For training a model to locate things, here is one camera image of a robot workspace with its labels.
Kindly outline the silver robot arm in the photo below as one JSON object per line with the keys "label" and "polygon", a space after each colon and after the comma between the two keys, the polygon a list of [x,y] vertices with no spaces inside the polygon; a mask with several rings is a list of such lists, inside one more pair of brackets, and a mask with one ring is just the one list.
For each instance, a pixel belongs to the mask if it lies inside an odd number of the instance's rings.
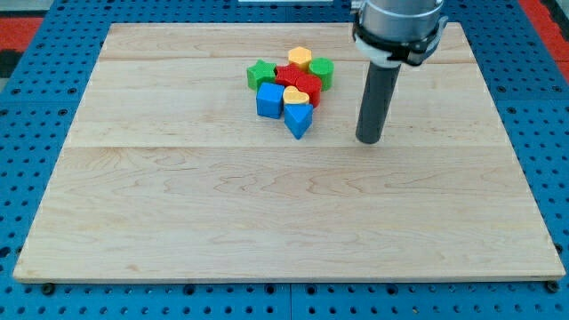
{"label": "silver robot arm", "polygon": [[380,68],[419,66],[437,49],[448,18],[443,0],[356,0],[352,36]]}

